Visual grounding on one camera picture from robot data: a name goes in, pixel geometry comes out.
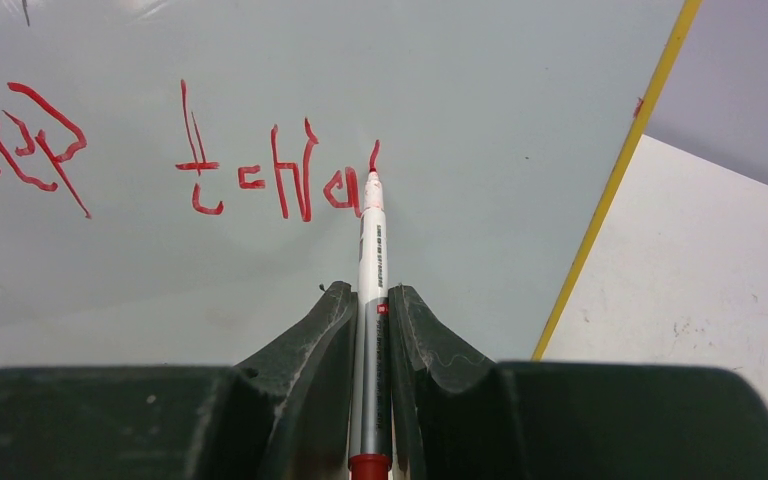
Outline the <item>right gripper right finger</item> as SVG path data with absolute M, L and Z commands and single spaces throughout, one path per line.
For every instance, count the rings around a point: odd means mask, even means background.
M 397 479 L 768 479 L 768 409 L 719 368 L 495 362 L 389 292 Z

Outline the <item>yellow framed whiteboard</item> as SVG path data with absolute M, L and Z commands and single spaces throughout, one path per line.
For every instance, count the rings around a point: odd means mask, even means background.
M 551 333 L 695 1 L 0 1 L 0 366 L 232 363 L 357 276 Z

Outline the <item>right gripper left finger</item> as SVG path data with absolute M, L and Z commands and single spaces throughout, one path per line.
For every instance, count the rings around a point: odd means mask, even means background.
M 0 368 L 0 479 L 345 479 L 356 296 L 234 366 Z

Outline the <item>red white marker pen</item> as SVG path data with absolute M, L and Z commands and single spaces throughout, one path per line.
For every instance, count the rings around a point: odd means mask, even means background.
M 387 479 L 392 467 L 387 224 L 383 185 L 369 171 L 360 218 L 357 316 L 348 467 Z

